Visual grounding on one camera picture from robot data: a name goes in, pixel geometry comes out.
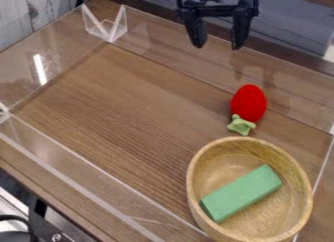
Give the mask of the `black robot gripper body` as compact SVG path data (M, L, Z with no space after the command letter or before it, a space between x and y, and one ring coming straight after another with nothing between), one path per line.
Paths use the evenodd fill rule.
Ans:
M236 13L256 17L259 0L176 0L177 12L200 18L231 17Z

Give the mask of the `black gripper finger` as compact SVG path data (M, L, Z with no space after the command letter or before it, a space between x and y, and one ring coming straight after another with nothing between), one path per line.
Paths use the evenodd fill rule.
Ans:
M248 8L238 8L232 15L234 23L231 29L232 49L239 50L250 36L252 13Z
M183 22L191 42L200 49L207 41L207 29L195 10L183 11Z

